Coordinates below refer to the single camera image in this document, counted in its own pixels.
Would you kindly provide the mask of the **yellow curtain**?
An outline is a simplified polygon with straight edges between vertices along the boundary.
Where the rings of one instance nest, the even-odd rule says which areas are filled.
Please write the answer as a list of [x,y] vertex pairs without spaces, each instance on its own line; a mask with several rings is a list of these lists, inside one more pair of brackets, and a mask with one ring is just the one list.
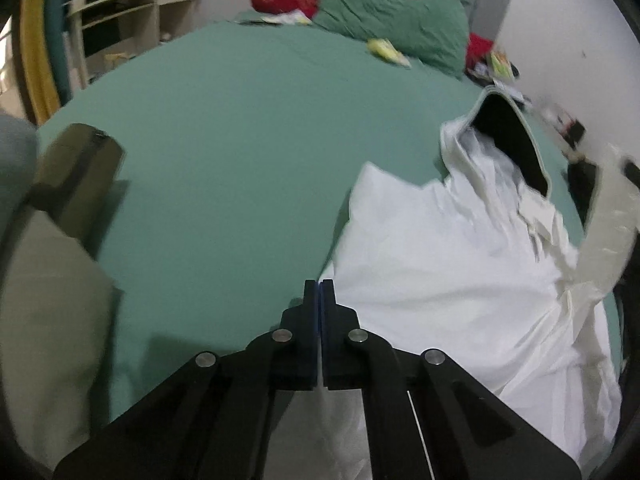
[[47,48],[45,3],[46,0],[21,0],[18,28],[26,91],[37,126],[61,107]]

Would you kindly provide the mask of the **yellow small cloth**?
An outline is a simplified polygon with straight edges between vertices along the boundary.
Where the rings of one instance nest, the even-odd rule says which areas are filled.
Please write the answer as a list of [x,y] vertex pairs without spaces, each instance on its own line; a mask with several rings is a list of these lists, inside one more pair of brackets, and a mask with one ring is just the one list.
[[367,48],[371,54],[390,64],[410,67],[410,61],[387,39],[370,39]]

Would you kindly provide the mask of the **olive folded garment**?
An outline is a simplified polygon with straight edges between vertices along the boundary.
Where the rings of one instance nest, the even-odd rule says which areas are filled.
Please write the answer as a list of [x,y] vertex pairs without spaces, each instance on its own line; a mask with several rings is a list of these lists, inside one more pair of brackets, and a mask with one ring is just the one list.
[[124,157],[105,132],[67,126],[38,148],[32,187],[1,237],[1,466],[49,478],[90,436],[91,389],[115,305],[85,248]]

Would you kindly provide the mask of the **teal curtain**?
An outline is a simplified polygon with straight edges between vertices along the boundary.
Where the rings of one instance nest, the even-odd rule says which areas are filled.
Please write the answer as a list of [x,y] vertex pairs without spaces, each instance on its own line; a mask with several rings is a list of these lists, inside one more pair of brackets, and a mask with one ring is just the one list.
[[44,0],[44,38],[49,57],[50,69],[55,89],[61,105],[72,97],[72,88],[68,79],[63,32],[65,32],[64,0]]

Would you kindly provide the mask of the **black clothes pile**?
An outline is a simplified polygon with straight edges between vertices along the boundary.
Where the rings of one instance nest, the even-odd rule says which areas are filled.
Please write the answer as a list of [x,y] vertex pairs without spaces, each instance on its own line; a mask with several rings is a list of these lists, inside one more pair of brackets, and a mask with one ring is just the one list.
[[[622,169],[625,177],[638,188],[639,167],[631,159],[625,158],[622,162]],[[585,159],[571,162],[567,167],[568,190],[574,200],[582,226],[586,226],[587,223],[590,202],[599,172],[598,165]]]

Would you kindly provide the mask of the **pile of books and snacks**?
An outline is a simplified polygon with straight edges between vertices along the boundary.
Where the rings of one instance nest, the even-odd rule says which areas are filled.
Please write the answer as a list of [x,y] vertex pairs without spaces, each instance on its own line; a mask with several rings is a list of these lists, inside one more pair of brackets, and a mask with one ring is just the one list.
[[510,96],[520,110],[532,109],[532,101],[515,88],[520,72],[503,51],[490,50],[477,55],[468,63],[465,73],[479,86],[495,87]]

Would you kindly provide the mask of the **black small speaker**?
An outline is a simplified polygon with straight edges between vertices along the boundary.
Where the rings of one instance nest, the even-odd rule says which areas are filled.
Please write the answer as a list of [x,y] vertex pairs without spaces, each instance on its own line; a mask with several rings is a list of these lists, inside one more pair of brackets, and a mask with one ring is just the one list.
[[559,134],[571,147],[577,148],[585,135],[585,126],[576,118],[563,115],[558,118]]

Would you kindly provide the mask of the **grey folded sweater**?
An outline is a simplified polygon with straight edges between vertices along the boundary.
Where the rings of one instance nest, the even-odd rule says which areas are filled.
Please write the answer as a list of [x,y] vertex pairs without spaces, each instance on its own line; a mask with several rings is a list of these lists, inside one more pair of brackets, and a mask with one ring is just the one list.
[[25,119],[1,113],[0,230],[4,237],[17,207],[32,187],[38,155],[36,128]]

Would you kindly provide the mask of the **green pillow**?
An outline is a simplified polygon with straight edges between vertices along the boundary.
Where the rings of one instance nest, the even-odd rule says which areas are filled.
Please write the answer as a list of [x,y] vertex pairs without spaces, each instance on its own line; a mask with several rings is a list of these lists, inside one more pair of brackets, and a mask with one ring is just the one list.
[[460,0],[318,0],[312,21],[352,39],[387,40],[451,77],[465,68],[470,29]]

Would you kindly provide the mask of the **white hooded jacket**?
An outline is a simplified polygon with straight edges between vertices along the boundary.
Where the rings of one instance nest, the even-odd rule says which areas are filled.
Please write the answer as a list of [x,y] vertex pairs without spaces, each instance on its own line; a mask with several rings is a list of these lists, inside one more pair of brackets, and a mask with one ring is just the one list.
[[440,180],[361,168],[323,274],[366,330],[412,353],[447,353],[589,476],[620,424],[603,301],[629,260],[639,194],[606,168],[574,245],[504,93],[485,89],[439,132]]

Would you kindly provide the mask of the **green bed sheet mattress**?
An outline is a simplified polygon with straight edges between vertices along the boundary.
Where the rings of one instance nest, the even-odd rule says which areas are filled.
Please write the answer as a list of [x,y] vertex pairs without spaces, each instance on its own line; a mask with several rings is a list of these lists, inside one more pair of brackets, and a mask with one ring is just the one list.
[[240,350],[276,324],[326,267],[362,166],[443,177],[440,127],[479,96],[332,32],[227,21],[75,96],[41,141],[82,122],[126,152],[90,243],[122,292],[108,416],[195,352]]

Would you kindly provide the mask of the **white paper on bed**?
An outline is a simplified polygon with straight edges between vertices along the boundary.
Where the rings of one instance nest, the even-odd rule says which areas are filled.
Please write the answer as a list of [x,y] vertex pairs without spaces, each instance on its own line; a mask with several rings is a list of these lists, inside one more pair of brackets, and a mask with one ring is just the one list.
[[308,26],[312,24],[311,19],[299,9],[286,13],[264,15],[260,20],[263,23],[277,26]]

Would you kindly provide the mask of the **white computer desk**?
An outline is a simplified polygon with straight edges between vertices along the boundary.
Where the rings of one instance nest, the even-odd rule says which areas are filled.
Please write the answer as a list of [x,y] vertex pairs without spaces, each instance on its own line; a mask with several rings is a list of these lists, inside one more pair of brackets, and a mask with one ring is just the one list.
[[193,28],[198,0],[70,0],[64,35],[72,89]]

